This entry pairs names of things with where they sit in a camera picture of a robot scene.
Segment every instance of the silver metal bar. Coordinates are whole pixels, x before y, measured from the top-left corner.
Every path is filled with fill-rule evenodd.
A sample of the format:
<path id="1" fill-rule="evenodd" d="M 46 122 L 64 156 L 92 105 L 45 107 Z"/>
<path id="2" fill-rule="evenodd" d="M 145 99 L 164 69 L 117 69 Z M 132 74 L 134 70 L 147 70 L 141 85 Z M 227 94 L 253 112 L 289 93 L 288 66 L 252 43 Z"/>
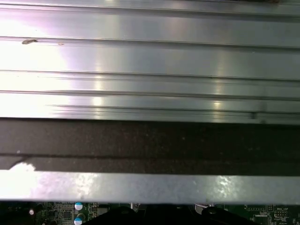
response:
<path id="1" fill-rule="evenodd" d="M 299 177 L 25 172 L 18 169 L 2 170 L 0 176 L 2 200 L 180 204 L 300 202 L 296 194 Z"/>
<path id="2" fill-rule="evenodd" d="M 21 40 L 0 41 L 1 70 L 299 80 L 295 72 L 300 71 L 299 52 L 81 42 L 21 43 Z"/>
<path id="3" fill-rule="evenodd" d="M 155 10 L 180 10 L 218 14 L 283 15 L 298 16 L 300 4 L 297 0 L 285 0 L 272 5 L 230 1 L 181 1 L 181 0 L 1 0 L 2 5 L 51 6 L 72 8 L 139 8 Z"/>
<path id="4" fill-rule="evenodd" d="M 299 9 L 0 0 L 0 116 L 299 124 Z"/>
<path id="5" fill-rule="evenodd" d="M 296 21 L 264 17 L 244 19 L 238 15 L 189 15 L 182 11 L 165 16 L 164 13 L 145 15 L 139 10 L 136 13 L 102 13 L 6 8 L 0 10 L 0 36 L 299 48 Z"/>

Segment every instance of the dust speck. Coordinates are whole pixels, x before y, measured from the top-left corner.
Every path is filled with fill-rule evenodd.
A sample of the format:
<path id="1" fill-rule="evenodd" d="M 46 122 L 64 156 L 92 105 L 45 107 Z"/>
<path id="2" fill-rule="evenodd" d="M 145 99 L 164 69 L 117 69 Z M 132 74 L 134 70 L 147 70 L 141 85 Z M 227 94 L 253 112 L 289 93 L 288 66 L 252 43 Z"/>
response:
<path id="1" fill-rule="evenodd" d="M 23 45 L 28 45 L 28 44 L 31 44 L 33 42 L 38 42 L 38 41 L 36 39 L 27 39 L 27 40 L 22 41 L 22 44 Z"/>

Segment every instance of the metal surface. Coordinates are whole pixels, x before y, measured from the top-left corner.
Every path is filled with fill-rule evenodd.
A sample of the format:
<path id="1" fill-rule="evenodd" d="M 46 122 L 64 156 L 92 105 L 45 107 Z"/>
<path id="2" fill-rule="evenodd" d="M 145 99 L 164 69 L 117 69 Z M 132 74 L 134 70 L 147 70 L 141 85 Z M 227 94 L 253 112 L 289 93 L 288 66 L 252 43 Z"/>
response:
<path id="1" fill-rule="evenodd" d="M 299 177 L 0 171 L 0 199 L 299 204 Z"/>
<path id="2" fill-rule="evenodd" d="M 299 124 L 299 17 L 292 0 L 0 0 L 0 116 Z"/>
<path id="3" fill-rule="evenodd" d="M 0 119 L 0 169 L 300 176 L 299 126 Z"/>

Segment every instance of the electronic component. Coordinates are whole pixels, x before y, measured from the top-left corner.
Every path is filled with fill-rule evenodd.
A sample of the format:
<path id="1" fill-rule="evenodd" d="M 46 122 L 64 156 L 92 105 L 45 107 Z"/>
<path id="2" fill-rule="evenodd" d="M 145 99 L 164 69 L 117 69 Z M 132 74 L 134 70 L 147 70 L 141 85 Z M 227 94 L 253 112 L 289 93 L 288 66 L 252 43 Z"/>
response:
<path id="1" fill-rule="evenodd" d="M 104 214 L 104 213 L 107 213 L 108 212 L 108 208 L 107 207 L 100 207 L 98 208 L 98 216 Z"/>
<path id="2" fill-rule="evenodd" d="M 76 202 L 75 203 L 75 209 L 80 211 L 83 209 L 83 204 L 81 202 Z"/>
<path id="3" fill-rule="evenodd" d="M 255 215 L 253 221 L 260 225 L 268 225 L 269 218 L 267 215 Z"/>
<path id="4" fill-rule="evenodd" d="M 274 205 L 267 205 L 267 211 L 273 212 L 274 211 Z"/>
<path id="5" fill-rule="evenodd" d="M 85 215 L 83 213 L 80 213 L 77 215 L 77 217 L 74 220 L 74 225 L 81 225 L 85 221 Z"/>
<path id="6" fill-rule="evenodd" d="M 247 210 L 253 210 L 253 211 L 266 210 L 266 205 L 248 205 Z"/>
<path id="7" fill-rule="evenodd" d="M 71 218 L 71 212 L 64 212 L 63 217 L 66 218 L 66 219 Z"/>
<path id="8" fill-rule="evenodd" d="M 275 211 L 274 217 L 287 217 L 287 211 Z"/>

